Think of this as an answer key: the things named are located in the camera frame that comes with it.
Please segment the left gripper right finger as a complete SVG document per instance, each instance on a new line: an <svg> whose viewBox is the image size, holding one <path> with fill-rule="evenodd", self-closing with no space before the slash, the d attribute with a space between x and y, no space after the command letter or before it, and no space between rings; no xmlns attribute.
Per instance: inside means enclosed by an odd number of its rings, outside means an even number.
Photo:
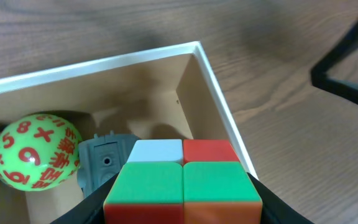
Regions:
<svg viewBox="0 0 358 224"><path fill-rule="evenodd" d="M262 199L261 224L313 224L276 196L252 174L247 173Z"/></svg>

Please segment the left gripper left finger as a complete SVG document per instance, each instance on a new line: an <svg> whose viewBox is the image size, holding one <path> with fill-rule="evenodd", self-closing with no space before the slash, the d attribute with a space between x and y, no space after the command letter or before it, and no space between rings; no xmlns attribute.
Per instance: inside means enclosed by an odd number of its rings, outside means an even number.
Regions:
<svg viewBox="0 0 358 224"><path fill-rule="evenodd" d="M51 224L104 224L103 203L118 175L111 177L76 207L51 222Z"/></svg>

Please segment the yellow grey toy truck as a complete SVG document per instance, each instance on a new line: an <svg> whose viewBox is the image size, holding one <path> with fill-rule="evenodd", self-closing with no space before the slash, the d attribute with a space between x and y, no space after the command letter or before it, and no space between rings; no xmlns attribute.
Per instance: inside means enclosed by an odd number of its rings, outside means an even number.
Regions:
<svg viewBox="0 0 358 224"><path fill-rule="evenodd" d="M95 134L94 138L79 143L77 183L84 197L90 196L122 169L138 140L134 134L111 131L104 136Z"/></svg>

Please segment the green ball with red numbers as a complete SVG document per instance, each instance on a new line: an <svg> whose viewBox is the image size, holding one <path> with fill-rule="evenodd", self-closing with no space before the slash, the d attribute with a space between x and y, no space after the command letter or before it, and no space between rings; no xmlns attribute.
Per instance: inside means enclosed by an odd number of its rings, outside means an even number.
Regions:
<svg viewBox="0 0 358 224"><path fill-rule="evenodd" d="M0 133L0 180L22 191L54 188L80 167L75 126L52 114L33 114Z"/></svg>

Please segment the multicoloured puzzle cube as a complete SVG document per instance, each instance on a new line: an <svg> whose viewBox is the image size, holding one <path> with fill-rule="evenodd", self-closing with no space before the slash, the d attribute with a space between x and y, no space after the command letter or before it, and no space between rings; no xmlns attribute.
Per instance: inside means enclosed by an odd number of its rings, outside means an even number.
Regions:
<svg viewBox="0 0 358 224"><path fill-rule="evenodd" d="M262 199L228 140L138 140L103 204L109 224L260 224Z"/></svg>

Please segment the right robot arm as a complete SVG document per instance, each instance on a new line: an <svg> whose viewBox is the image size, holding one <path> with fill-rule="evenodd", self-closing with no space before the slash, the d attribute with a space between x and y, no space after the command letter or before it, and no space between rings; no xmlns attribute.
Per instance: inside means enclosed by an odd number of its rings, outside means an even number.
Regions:
<svg viewBox="0 0 358 224"><path fill-rule="evenodd" d="M358 21L310 70L311 84L358 105Z"/></svg>

